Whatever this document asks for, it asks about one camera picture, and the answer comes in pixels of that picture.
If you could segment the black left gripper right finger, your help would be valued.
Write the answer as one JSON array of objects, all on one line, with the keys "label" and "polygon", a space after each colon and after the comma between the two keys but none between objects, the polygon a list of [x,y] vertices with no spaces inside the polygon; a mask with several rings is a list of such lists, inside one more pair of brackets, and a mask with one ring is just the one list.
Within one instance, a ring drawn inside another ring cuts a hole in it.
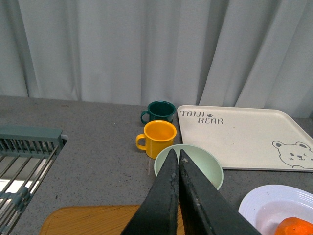
[{"label": "black left gripper right finger", "polygon": [[184,150],[179,156],[179,200],[187,235],[259,235],[219,193]]}]

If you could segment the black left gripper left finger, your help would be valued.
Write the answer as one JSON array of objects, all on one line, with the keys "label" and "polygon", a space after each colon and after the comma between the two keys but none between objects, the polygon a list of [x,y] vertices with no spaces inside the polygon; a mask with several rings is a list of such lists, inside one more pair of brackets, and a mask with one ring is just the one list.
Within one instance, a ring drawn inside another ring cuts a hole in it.
[{"label": "black left gripper left finger", "polygon": [[179,164],[171,149],[144,202],[123,235],[175,235],[178,225]]}]

